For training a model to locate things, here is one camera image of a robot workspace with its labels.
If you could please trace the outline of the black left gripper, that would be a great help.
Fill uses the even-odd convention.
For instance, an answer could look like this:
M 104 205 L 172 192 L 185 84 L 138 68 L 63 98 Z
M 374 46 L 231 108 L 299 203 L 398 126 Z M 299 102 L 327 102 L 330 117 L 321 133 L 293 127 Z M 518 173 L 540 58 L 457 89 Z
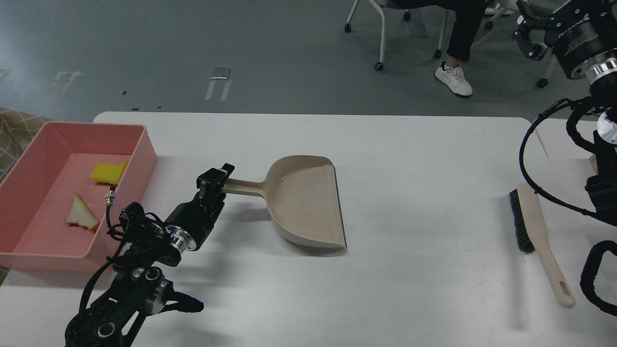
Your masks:
M 225 206 L 223 187 L 234 169 L 234 165 L 224 164 L 221 169 L 209 169 L 200 174 L 196 180 L 198 199 L 179 204 L 165 219 L 166 226 L 179 228 L 190 235 L 188 250 L 199 250 L 212 232 Z

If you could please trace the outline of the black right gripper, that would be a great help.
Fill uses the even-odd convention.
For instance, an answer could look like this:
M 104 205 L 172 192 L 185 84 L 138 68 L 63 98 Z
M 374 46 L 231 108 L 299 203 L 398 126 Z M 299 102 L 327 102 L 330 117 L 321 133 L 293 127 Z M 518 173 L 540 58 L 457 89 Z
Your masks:
M 518 0 L 521 20 L 512 38 L 527 59 L 539 61 L 551 50 L 567 79 L 615 76 L 615 4 L 614 0 L 568 0 L 541 17 L 529 2 Z

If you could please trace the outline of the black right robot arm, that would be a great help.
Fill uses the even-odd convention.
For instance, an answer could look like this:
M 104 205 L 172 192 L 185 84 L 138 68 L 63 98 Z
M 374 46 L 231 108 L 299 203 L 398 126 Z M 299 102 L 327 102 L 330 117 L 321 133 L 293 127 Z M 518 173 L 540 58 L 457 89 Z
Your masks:
M 557 303 L 575 305 L 568 283 L 550 248 L 548 228 L 540 206 L 543 197 L 558 206 L 616 225 L 616 18 L 614 0 L 568 0 L 546 17 L 538 17 L 524 0 L 516 6 L 521 18 L 512 34 L 527 58 L 539 61 L 551 50 L 565 77 L 586 79 L 589 96 L 578 100 L 560 99 L 528 128 L 520 145 L 518 161 L 524 183 L 510 193 L 518 248 L 524 254 L 537 253 Z M 595 156 L 597 173 L 585 185 L 593 210 L 573 206 L 540 187 L 527 172 L 524 154 L 535 129 L 556 112 L 568 108 L 569 138 Z

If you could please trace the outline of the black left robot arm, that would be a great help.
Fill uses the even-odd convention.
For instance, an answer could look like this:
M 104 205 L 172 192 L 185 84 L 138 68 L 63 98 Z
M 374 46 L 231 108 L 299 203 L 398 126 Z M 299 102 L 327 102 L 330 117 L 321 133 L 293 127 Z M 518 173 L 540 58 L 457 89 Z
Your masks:
M 130 347 L 145 320 L 161 312 L 195 313 L 203 303 L 174 289 L 161 265 L 175 267 L 185 251 L 198 250 L 224 207 L 224 185 L 234 166 L 211 168 L 196 180 L 192 200 L 165 220 L 137 202 L 121 210 L 108 234 L 120 242 L 90 278 L 77 315 L 65 331 L 67 347 Z

